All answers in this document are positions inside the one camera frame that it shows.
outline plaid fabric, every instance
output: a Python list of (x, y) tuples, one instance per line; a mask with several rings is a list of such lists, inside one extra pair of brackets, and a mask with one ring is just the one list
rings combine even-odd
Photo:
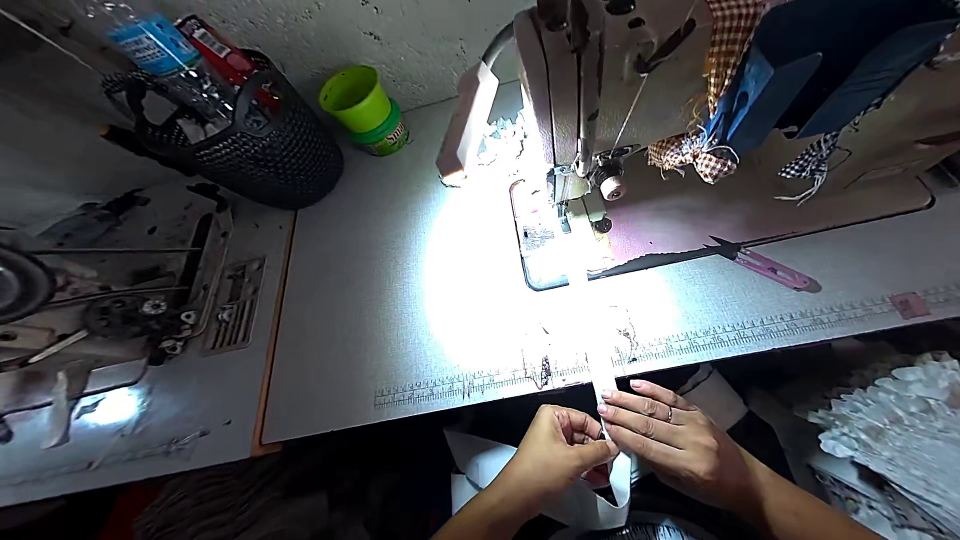
[(707, 138), (703, 135), (674, 135), (659, 140), (647, 148), (647, 162), (661, 170), (674, 170), (693, 163), (700, 178), (707, 184), (716, 184), (721, 178), (736, 170), (736, 163), (718, 158), (709, 152)]
[(766, 10), (764, 0), (706, 0), (713, 14), (713, 34), (707, 52), (707, 104), (710, 115), (736, 74), (754, 30)]
[(797, 205), (802, 205), (809, 200), (810, 197), (817, 194), (820, 187), (827, 181), (830, 156), (836, 152), (842, 131), (843, 130), (838, 130), (820, 137), (820, 139), (814, 141), (806, 150), (801, 152), (795, 160), (790, 161), (783, 167), (780, 171), (782, 177), (810, 179), (813, 181), (813, 185), (800, 195), (777, 197), (777, 199), (781, 201), (797, 201)]

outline hand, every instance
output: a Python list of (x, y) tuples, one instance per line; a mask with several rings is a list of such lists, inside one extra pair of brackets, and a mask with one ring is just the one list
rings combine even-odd
[(702, 503), (742, 513), (757, 504), (753, 459), (676, 393), (645, 380), (631, 380), (635, 396), (603, 392), (597, 411), (610, 438), (646, 459), (657, 477)]
[(601, 475), (591, 470), (606, 468), (620, 453), (613, 442), (601, 440), (600, 433), (600, 423), (585, 412), (541, 405), (516, 454), (491, 487), (521, 493), (536, 515), (544, 501), (559, 496), (576, 479), (595, 481)]

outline pulley wheel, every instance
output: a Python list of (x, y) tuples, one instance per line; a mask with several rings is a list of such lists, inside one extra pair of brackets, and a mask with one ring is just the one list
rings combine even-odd
[(42, 262), (0, 245), (0, 325), (35, 313), (53, 297), (56, 284)]

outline plastic water bottle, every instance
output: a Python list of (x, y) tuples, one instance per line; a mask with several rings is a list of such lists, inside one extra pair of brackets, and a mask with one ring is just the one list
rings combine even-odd
[(123, 0), (75, 0), (133, 63), (153, 75), (172, 96), (210, 122), (207, 134), (233, 119), (234, 92), (161, 13)]

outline green cup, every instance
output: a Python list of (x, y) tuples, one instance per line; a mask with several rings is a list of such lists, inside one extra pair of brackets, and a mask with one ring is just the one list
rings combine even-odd
[(410, 132), (403, 125), (400, 115), (400, 105), (390, 100), (390, 115), (377, 126), (362, 134), (350, 134), (350, 140), (373, 156), (390, 156), (400, 148), (406, 146), (410, 140)]
[(320, 106), (355, 134), (377, 129), (391, 111), (380, 78), (368, 65), (354, 65), (331, 77), (320, 90)]

